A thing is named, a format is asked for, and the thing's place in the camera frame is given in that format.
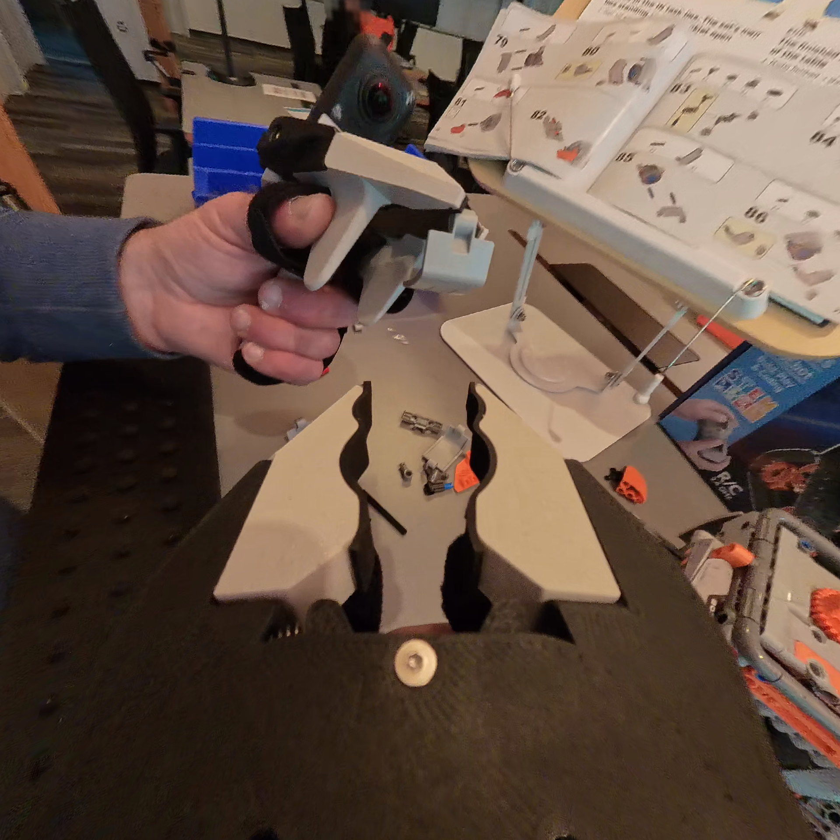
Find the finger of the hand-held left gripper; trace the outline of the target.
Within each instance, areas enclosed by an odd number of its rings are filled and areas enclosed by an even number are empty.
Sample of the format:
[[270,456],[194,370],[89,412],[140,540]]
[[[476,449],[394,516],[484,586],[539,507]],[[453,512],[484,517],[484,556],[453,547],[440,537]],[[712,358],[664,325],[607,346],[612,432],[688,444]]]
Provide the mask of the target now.
[[361,272],[359,327],[371,326],[386,315],[417,275],[420,263],[419,255],[375,255],[367,261]]

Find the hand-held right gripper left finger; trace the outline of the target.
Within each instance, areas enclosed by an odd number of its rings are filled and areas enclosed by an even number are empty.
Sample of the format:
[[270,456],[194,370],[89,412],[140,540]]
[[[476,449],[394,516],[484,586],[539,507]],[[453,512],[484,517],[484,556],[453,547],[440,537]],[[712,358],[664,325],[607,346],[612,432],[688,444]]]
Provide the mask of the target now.
[[282,602],[302,619],[329,600],[353,630],[380,631],[382,563],[360,483],[371,426],[364,382],[275,453],[213,590],[217,602]]

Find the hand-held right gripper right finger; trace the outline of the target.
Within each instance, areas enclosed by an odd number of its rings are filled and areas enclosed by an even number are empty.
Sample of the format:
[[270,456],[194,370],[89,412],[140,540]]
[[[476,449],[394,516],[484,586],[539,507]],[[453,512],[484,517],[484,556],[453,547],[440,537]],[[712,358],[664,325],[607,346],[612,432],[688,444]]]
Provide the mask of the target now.
[[478,632],[497,606],[538,618],[549,604],[619,602],[620,586],[560,451],[480,383],[469,385],[465,411],[478,483],[444,562],[443,612],[452,631]]

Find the small grey bracket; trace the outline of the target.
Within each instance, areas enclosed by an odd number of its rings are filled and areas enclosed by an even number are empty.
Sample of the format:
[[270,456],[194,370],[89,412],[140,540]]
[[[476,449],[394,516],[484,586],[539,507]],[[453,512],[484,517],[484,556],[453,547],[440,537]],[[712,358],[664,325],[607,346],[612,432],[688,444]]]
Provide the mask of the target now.
[[487,238],[476,212],[451,217],[448,228],[428,231],[409,286],[418,291],[464,294],[487,281],[495,243]]

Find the person's left forearm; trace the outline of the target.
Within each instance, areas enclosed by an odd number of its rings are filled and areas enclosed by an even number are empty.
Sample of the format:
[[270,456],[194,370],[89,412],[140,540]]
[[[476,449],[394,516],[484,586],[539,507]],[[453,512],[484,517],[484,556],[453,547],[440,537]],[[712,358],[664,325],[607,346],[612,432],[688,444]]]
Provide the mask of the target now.
[[119,286],[148,218],[1,213],[1,361],[164,358],[136,338]]

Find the person's left hand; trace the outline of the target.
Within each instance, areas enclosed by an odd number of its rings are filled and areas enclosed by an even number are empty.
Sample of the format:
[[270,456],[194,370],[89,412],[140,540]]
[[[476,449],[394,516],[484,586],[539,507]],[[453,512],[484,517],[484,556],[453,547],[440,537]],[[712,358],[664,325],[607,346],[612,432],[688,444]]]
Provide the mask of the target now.
[[254,371],[290,385],[322,377],[354,324],[355,301],[258,255],[247,224],[251,195],[229,193],[125,242],[119,284],[138,341],[226,370],[240,351]]

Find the grey side table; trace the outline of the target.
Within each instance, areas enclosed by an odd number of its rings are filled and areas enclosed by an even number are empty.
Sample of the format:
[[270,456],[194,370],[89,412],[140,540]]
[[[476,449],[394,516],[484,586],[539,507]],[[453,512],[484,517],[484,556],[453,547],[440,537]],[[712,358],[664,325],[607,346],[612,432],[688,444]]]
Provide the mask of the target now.
[[284,114],[302,119],[319,98],[313,83],[255,73],[252,87],[229,85],[210,77],[209,69],[194,61],[182,64],[182,130],[193,135],[195,119],[268,126]]

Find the short black axle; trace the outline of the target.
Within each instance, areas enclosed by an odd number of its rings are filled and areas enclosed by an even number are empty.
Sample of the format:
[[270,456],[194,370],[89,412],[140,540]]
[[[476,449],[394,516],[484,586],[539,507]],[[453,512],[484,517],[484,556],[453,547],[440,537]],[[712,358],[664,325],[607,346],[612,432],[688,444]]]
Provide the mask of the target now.
[[363,490],[363,495],[369,509],[377,513],[400,536],[405,537],[407,535],[406,527],[398,521],[377,499],[375,499],[368,490]]

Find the small orange wedge piece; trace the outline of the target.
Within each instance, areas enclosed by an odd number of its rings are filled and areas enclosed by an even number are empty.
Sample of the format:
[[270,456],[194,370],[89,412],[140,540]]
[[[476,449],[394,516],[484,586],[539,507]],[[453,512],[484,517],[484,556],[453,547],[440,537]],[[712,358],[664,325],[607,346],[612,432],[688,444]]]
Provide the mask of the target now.
[[632,465],[626,465],[620,469],[610,468],[605,480],[618,496],[634,505],[645,504],[648,499],[646,479]]

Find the clear round disc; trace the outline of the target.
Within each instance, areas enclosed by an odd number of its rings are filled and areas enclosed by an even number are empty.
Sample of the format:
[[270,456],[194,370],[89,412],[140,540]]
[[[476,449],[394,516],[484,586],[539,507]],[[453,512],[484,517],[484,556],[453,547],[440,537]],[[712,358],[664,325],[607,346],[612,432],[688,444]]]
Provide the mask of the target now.
[[611,377],[604,363],[582,348],[572,352],[524,338],[519,338],[512,345],[509,361],[522,381],[549,394],[575,390],[602,393]]

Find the printed toy box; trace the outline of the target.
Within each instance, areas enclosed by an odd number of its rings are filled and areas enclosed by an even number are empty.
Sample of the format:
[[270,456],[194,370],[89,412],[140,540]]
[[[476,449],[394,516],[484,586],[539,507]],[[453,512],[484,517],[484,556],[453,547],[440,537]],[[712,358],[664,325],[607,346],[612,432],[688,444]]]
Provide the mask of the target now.
[[729,511],[785,510],[838,543],[838,358],[744,344],[658,426]]

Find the white book holder ledge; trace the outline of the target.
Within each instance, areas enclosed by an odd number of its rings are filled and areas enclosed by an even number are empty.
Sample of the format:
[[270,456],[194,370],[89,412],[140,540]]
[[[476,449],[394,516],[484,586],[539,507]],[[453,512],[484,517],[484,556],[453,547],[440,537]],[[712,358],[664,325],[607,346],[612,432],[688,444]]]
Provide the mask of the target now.
[[515,203],[699,308],[721,309],[736,320],[758,319],[768,309],[770,290],[750,270],[728,265],[536,167],[510,162],[502,183]]

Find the tracked toy vehicle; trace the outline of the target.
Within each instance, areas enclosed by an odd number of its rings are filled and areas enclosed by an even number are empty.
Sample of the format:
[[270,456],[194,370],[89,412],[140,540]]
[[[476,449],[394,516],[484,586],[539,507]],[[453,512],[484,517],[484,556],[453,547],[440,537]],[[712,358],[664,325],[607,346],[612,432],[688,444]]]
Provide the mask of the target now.
[[838,547],[785,509],[681,535],[681,567],[733,649],[758,713],[808,759],[780,759],[817,838],[838,838]]

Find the open instruction booklet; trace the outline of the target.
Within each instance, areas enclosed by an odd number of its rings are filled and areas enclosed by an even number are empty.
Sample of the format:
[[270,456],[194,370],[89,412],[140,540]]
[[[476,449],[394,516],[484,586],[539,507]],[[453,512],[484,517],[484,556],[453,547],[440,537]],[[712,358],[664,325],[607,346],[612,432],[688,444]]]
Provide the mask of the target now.
[[838,2],[502,10],[429,151],[520,161],[838,323]]

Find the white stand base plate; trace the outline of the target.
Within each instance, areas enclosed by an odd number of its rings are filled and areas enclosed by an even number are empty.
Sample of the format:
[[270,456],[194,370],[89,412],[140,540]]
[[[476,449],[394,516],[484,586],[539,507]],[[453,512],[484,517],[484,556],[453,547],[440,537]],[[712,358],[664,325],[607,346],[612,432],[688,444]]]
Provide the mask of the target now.
[[635,390],[626,382],[605,393],[549,394],[522,381],[509,361],[519,338],[588,351],[540,310],[526,304],[523,311],[517,326],[509,306],[501,306],[448,320],[440,334],[498,399],[566,458],[588,461],[649,419],[649,407],[634,403]]

